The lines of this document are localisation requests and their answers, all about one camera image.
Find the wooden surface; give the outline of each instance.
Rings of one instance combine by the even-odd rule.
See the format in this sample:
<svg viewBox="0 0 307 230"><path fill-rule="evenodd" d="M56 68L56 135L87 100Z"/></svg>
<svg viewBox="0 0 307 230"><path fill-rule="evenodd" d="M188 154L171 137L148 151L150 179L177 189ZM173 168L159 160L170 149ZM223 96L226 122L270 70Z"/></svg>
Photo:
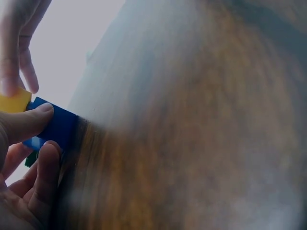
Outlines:
<svg viewBox="0 0 307 230"><path fill-rule="evenodd" d="M305 0L128 0L70 110L59 230L303 230Z"/></svg>

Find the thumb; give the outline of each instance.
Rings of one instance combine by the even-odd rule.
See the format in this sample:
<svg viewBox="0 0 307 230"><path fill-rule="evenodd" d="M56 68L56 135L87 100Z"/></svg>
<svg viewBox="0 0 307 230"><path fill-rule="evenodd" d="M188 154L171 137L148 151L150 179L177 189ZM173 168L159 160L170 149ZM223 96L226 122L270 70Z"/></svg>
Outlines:
<svg viewBox="0 0 307 230"><path fill-rule="evenodd" d="M53 116L53 107L45 103L24 113L0 113L0 169L8 148L41 133Z"/></svg>

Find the blue block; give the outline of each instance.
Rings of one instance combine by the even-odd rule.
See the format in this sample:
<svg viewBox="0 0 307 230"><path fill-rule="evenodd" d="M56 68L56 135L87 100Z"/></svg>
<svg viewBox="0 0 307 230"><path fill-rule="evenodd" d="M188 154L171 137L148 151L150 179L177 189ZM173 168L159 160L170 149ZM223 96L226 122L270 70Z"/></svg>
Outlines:
<svg viewBox="0 0 307 230"><path fill-rule="evenodd" d="M26 145L29 148L32 148L35 151L39 151L40 148L44 145L46 141L44 141L41 138L33 137L31 139L25 140L23 142L24 145Z"/></svg>
<svg viewBox="0 0 307 230"><path fill-rule="evenodd" d="M44 99L36 97L34 102L30 102L27 106L27 110L35 109L41 104L47 103ZM39 150L42 145L48 141L53 140L61 147L63 151L66 150L70 143L72 131L77 121L77 115L62 109L54 104L54 115L47 127L42 133L30 140L27 140L24 145Z"/></svg>

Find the toy block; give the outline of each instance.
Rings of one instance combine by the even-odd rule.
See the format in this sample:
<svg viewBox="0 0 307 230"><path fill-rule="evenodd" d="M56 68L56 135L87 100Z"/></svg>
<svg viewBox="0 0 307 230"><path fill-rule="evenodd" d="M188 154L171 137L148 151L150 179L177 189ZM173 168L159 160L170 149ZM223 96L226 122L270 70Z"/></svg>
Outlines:
<svg viewBox="0 0 307 230"><path fill-rule="evenodd" d="M25 160L24 165L30 168L38 158L38 151L33 151Z"/></svg>
<svg viewBox="0 0 307 230"><path fill-rule="evenodd" d="M31 102L31 97L31 93L22 88L19 88L13 97L0 95L0 111L5 113L21 113L47 103L47 101L39 97L36 97L34 102ZM54 104L52 106L54 108L54 115L43 132L23 142L24 145L34 150L26 159L25 165L28 167L31 167L36 161L39 150L46 141L55 141L63 151L70 144L71 135L78 116Z"/></svg>
<svg viewBox="0 0 307 230"><path fill-rule="evenodd" d="M13 97L0 95L0 111L5 113L21 113L26 110L32 94L22 88Z"/></svg>
<svg viewBox="0 0 307 230"><path fill-rule="evenodd" d="M35 109L44 103L47 103L47 101L36 97L34 102L30 102L28 104L27 110ZM72 130L77 121L77 115L54 104L52 105L54 109L54 115L47 127L43 130L42 133L37 135L37 137L24 141L24 145L37 150L40 149L46 141L53 140L58 143L62 150L65 150L68 147Z"/></svg>

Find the skin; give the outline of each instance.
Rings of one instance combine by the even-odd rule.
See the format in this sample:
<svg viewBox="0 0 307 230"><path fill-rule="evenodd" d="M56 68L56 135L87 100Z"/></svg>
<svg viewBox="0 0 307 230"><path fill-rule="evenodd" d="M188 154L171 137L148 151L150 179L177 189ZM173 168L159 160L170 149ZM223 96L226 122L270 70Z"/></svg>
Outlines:
<svg viewBox="0 0 307 230"><path fill-rule="evenodd" d="M0 113L0 229L47 229L59 179L60 147L49 141L19 181L5 180L31 153L21 141L37 135L53 116L50 104L20 114Z"/></svg>
<svg viewBox="0 0 307 230"><path fill-rule="evenodd" d="M13 96L24 88L38 91L31 60L31 38L51 0L0 0L0 93ZM45 104L20 114L0 113L0 229L46 229L59 179L60 147L49 141L23 179L7 186L5 180L32 152L21 142L36 136L53 116Z"/></svg>
<svg viewBox="0 0 307 230"><path fill-rule="evenodd" d="M37 93L38 81L29 45L51 0L0 0L0 93L13 96L24 87L23 73L30 92Z"/></svg>

